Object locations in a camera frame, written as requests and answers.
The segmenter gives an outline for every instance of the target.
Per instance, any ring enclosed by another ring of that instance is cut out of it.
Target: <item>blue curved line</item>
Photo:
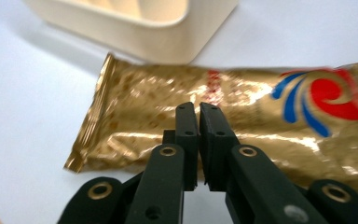
[[[303,111],[303,115],[305,117],[305,121],[316,133],[318,133],[323,137],[330,136],[330,131],[327,129],[327,127],[323,125],[319,120],[317,120],[308,110],[308,106],[305,98],[305,91],[303,91],[303,94],[301,96],[301,108]]]
[[[284,88],[286,88],[286,86],[296,77],[300,77],[304,74],[306,74],[307,72],[301,72],[301,73],[295,73],[292,74],[289,77],[284,78],[280,83],[278,83],[274,90],[272,90],[271,96],[272,98],[274,98],[275,100],[278,100],[279,98],[281,98],[282,93],[284,91]]]
[[[294,123],[297,121],[296,115],[296,94],[301,83],[304,81],[304,77],[295,85],[295,87],[290,91],[287,96],[286,102],[284,104],[283,118],[289,122]]]

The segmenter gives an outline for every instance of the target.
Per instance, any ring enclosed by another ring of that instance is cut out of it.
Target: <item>white container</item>
[[[151,63],[191,62],[238,0],[24,0],[43,20]]]

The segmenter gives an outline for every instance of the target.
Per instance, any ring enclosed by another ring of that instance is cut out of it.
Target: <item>gold wrapper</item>
[[[108,54],[65,167],[145,164],[177,105],[221,107],[240,141],[306,187],[331,178],[358,190],[358,63],[312,69],[211,70],[135,65]]]

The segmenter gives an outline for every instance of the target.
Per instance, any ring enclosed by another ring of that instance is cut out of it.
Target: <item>gold foil packet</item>
[[[306,187],[331,178],[358,190],[358,63],[339,68],[213,70],[137,65],[108,54],[65,167],[145,164],[174,110],[218,105],[243,144],[263,149]]]

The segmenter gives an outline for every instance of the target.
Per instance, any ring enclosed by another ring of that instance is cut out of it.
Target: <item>white table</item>
[[[55,223],[88,180],[62,169],[91,104],[107,46],[41,21],[23,2],[0,0],[0,220]],[[358,1],[240,0],[192,64],[339,66],[358,62]],[[229,223],[223,193],[186,193],[184,223]]]

